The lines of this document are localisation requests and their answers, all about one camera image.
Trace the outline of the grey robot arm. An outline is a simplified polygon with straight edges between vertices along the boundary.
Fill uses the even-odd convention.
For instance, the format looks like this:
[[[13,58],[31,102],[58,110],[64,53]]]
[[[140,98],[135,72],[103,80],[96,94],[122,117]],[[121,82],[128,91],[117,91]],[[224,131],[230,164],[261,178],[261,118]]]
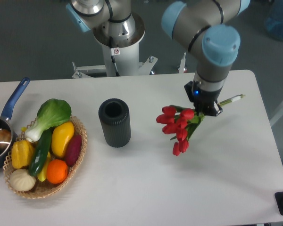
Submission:
[[[197,59],[194,79],[184,87],[197,113],[222,112],[217,99],[241,42],[226,22],[248,5],[247,0],[203,0],[190,8],[176,1],[162,16],[164,32]],[[138,54],[145,25],[129,0],[72,0],[66,10],[74,24],[82,32],[92,31],[102,46],[108,77],[141,73]]]

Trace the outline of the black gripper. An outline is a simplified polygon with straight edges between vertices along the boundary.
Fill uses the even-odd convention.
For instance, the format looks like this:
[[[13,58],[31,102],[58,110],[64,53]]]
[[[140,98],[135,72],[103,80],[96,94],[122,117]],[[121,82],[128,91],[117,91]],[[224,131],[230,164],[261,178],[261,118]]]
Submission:
[[[205,91],[200,88],[200,83],[190,81],[184,85],[184,89],[190,102],[193,103],[197,116],[218,116],[223,112],[222,107],[217,103],[217,99],[222,89],[216,91]]]

